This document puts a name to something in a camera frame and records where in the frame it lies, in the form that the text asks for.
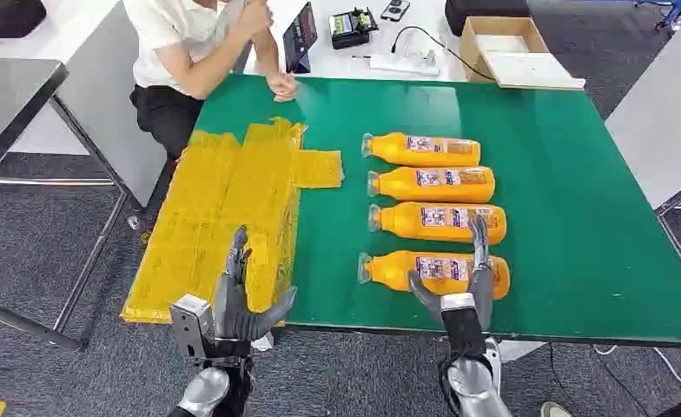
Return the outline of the person's left hand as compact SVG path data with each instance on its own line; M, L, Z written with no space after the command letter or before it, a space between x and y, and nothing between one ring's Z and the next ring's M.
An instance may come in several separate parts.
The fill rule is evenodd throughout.
M299 84L291 74L278 73L267 76L266 81L269 89L274 94L275 102L286 103L295 99Z

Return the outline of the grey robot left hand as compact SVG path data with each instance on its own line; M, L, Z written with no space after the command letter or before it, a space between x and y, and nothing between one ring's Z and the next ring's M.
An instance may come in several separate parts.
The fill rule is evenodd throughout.
M279 323L294 305L297 287L289 287L275 304L264 312L248 308L246 271L251 248L247 226L241 225L232 238L225 267L216 284L213 303L215 337L224 340L253 342Z

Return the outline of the person's right hand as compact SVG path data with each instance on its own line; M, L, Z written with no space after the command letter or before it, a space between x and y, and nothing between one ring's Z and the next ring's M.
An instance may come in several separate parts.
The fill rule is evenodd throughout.
M269 32L273 15L264 0L247 1L235 25L236 32L243 40L253 40Z

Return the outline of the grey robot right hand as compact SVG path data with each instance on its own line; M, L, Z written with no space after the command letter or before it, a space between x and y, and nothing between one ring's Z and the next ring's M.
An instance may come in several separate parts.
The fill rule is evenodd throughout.
M482 331L488 331L493 314L493 270L489 264L487 229L483 217L474 213L468 220L468 227L473 232L473 278L469 281L466 294L470 301L464 301L464 295L435 295L426 288L416 271L407 273L408 287L417 300L430 312L433 319L443 323L442 312L454 308L475 308Z

